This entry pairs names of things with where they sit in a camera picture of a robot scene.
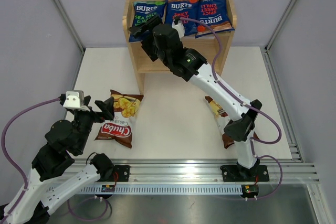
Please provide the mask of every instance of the red and white snack bag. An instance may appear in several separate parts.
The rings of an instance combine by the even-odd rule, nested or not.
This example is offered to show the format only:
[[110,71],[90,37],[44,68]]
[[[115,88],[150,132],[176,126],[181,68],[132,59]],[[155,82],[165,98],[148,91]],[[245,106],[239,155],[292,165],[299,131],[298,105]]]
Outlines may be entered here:
[[211,97],[205,97],[205,99],[208,102],[211,111],[214,113],[218,129],[220,131],[220,134],[222,135],[224,148],[228,149],[231,145],[235,143],[231,137],[229,137],[224,133],[224,127],[228,124],[230,118],[228,114],[223,110],[223,108],[218,103],[216,103]]
[[132,148],[132,130],[143,95],[121,94],[111,90],[111,96],[114,97],[114,120],[105,121],[102,124],[96,140],[114,139],[128,148]]

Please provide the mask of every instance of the chip bag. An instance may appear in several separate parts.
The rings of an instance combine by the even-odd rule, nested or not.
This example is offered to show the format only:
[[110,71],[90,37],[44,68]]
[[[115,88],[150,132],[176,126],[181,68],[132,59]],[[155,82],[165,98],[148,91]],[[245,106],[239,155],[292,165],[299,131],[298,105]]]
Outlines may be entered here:
[[[173,24],[175,17],[197,18],[198,0],[166,0],[166,24]],[[184,36],[197,33],[197,27],[194,22],[183,20]]]
[[[156,14],[162,19],[164,13],[165,1],[135,1],[134,5],[134,20],[132,26],[138,26],[145,23],[150,18],[154,17]],[[138,38],[133,35],[130,36],[129,42],[142,41],[146,36],[148,36],[149,31],[144,32]]]
[[[214,113],[218,129],[220,131],[220,134],[222,135],[224,148],[228,149],[231,145],[235,143],[231,137],[224,133],[224,127],[229,123],[230,118],[228,114],[222,109],[222,107],[218,103],[216,103],[211,97],[205,97],[205,99],[208,102],[211,111]],[[253,137],[259,139],[255,132]]]
[[[197,20],[204,22],[216,33],[235,30],[226,11],[226,0],[200,0]],[[201,24],[197,24],[196,38],[211,34],[211,31]]]
[[106,120],[102,124],[96,140],[114,139],[128,148],[132,148],[132,131],[143,95],[121,94],[111,90],[111,96],[114,97],[114,120]]

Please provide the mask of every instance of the wooden box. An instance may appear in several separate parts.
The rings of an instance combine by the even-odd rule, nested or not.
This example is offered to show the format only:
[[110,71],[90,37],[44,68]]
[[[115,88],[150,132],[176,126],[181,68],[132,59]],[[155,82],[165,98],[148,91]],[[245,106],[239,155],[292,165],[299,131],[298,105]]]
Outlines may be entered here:
[[[122,17],[122,25],[125,33],[125,38],[128,43],[130,33],[128,28],[132,26],[134,19],[134,1],[144,1],[144,0],[126,0],[124,13]],[[226,0],[227,15],[230,19],[234,28],[237,28],[237,15],[235,10],[235,5],[233,0]],[[216,62],[216,71],[221,74],[223,71],[224,63],[231,46],[231,42],[234,36],[234,31],[226,31],[224,33],[218,34],[223,43],[222,55]],[[182,38],[183,46],[187,48],[194,48],[200,52],[209,63],[212,63],[217,51],[218,42],[214,36],[204,36],[198,39],[195,37],[184,37]],[[169,69],[160,61],[157,60],[152,62],[147,54],[142,50],[140,42],[128,43],[128,49],[130,52],[132,64],[134,67],[135,77],[138,82],[139,91],[143,94],[144,91],[144,74],[154,73],[154,72],[169,72]]]

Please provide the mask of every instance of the reflective metal surface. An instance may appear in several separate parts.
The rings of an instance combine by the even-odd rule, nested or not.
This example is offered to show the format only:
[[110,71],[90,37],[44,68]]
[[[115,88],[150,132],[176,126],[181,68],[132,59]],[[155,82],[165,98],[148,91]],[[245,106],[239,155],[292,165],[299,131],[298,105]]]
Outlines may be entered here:
[[[272,190],[270,185],[260,186],[261,195]],[[109,201],[113,206],[111,218],[95,223],[318,223],[305,185],[283,185],[267,199],[245,202],[238,196],[217,195],[114,195]],[[71,204],[87,198],[75,196]],[[83,223],[71,215],[57,217],[66,212],[66,205],[50,217],[52,223]],[[98,200],[88,202],[75,211],[82,217],[96,217],[104,210]]]

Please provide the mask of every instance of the purple cable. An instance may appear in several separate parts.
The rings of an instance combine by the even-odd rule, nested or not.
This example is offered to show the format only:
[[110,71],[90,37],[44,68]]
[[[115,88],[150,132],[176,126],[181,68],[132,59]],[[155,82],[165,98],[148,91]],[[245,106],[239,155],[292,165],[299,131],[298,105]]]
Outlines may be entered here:
[[[21,115],[23,115],[24,113],[32,110],[32,109],[35,109],[35,108],[38,108],[40,106],[43,106],[43,105],[46,105],[46,104],[49,104],[49,103],[52,103],[52,102],[57,102],[59,101],[59,98],[55,98],[55,99],[52,99],[52,100],[49,100],[49,101],[46,101],[46,102],[42,102],[42,103],[39,103],[37,105],[34,105],[34,106],[31,106],[25,110],[22,110],[20,113],[16,114],[15,116],[13,116],[12,119],[10,119],[8,121],[8,123],[6,124],[6,126],[4,127],[4,130],[2,131],[2,134],[1,134],[1,148],[2,148],[2,151],[4,153],[4,156],[5,158],[10,162],[11,165],[14,166],[15,169],[18,170],[18,172],[21,174],[22,176],[22,179],[24,181],[24,189],[27,189],[28,188],[28,180],[27,180],[27,177],[26,177],[26,174],[24,173],[24,171],[12,160],[12,158],[10,157],[10,155],[8,154],[8,151],[6,149],[6,144],[5,144],[5,139],[6,139],[6,133],[7,133],[7,130],[9,128],[9,126],[18,118],[20,117]],[[11,209],[8,211],[8,214],[10,215],[13,210],[15,209],[15,207],[17,206],[17,204],[19,204],[20,200],[23,198],[24,194],[25,194],[26,191],[22,191],[21,194],[19,195],[19,197],[17,198],[16,202],[13,204],[13,206],[11,207]],[[3,224],[5,222],[5,220],[7,219],[8,215],[5,216],[0,224]]]
[[[84,200],[83,202],[86,202],[86,201],[88,201],[88,200],[90,200],[90,199],[95,199],[95,198],[94,198],[94,197],[91,197],[91,198],[88,198],[88,199]],[[109,202],[108,200],[106,200],[106,199],[103,199],[103,200],[104,200],[105,203],[106,203],[105,210],[104,210],[104,212],[103,212],[100,216],[98,216],[98,217],[96,217],[96,218],[94,218],[94,219],[86,219],[86,218],[80,217],[80,216],[78,216],[77,214],[75,214],[74,211],[72,210],[71,206],[70,206],[70,200],[67,201],[67,203],[68,203],[69,213],[70,213],[72,216],[76,217],[77,219],[79,219],[79,220],[81,220],[81,221],[91,222],[91,221],[97,221],[97,220],[100,220],[100,219],[106,214],[106,212],[107,212],[107,210],[108,210],[109,207],[110,207],[110,209],[111,209],[111,214],[112,214],[112,206],[111,206],[110,202]]]
[[281,132],[281,128],[279,126],[279,124],[273,119],[271,118],[268,114],[266,114],[265,112],[259,110],[259,109],[256,109],[255,107],[252,107],[248,104],[244,104],[244,102],[239,98],[237,97],[235,94],[233,94],[230,89],[228,89],[223,83],[221,83],[220,81],[218,81],[218,78],[217,78],[217,73],[215,71],[215,64],[216,64],[216,60],[218,59],[219,55],[222,53],[223,51],[223,44],[221,42],[221,39],[219,38],[218,34],[215,33],[215,31],[209,27],[207,24],[201,22],[201,21],[198,21],[196,19],[192,19],[192,18],[180,18],[180,20],[186,20],[186,21],[191,21],[191,22],[195,22],[195,23],[198,23],[198,24],[201,24],[202,26],[205,26],[207,29],[209,29],[213,35],[215,36],[215,38],[217,39],[218,41],[218,44],[219,44],[219,50],[218,50],[218,53],[216,54],[215,58],[214,58],[214,61],[212,62],[212,74],[215,78],[215,80],[217,81],[217,83],[227,92],[229,93],[237,102],[239,102],[240,104],[244,105],[245,107],[248,107],[249,109],[251,110],[254,110],[255,112],[263,115],[264,117],[266,117],[268,120],[270,120],[274,126],[277,128],[278,132],[279,132],[279,135],[278,135],[278,138],[272,142],[267,142],[267,141],[263,141],[263,140],[260,140],[260,139],[257,139],[255,137],[251,137],[253,140],[259,142],[259,143],[263,143],[263,144],[276,144],[278,143],[281,138],[282,138],[282,132]]

